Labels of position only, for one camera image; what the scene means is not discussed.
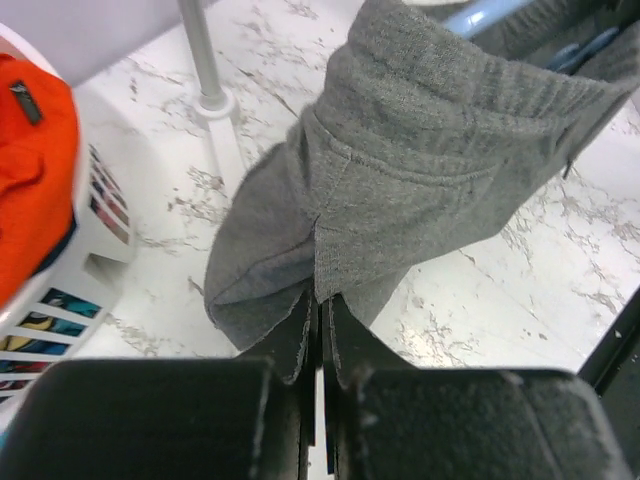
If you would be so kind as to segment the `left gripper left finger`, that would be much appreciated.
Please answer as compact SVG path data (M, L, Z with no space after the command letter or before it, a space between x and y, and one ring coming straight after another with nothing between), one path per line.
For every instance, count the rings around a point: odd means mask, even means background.
M234 358L48 369L1 445L5 479L304 479L315 440L316 303Z

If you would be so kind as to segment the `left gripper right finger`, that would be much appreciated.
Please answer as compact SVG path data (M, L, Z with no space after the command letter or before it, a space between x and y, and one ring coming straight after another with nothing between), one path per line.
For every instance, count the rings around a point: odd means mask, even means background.
M553 369L419 368L341 297L320 309L337 479L629 479L595 391Z

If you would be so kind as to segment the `grey shorts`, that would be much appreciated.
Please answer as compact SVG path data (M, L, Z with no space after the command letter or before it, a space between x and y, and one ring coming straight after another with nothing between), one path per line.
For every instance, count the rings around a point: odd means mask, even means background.
M635 1L535 1L469 39L445 27L461 10L363 3L247 173L204 282L237 349L309 289L373 321L413 265L498 234L638 89Z

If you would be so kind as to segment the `light blue hanger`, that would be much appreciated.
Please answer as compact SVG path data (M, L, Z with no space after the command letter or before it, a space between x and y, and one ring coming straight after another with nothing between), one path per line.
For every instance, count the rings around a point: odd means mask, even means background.
M501 36L507 57L573 74L630 20L622 1L475 1L444 26L467 40Z

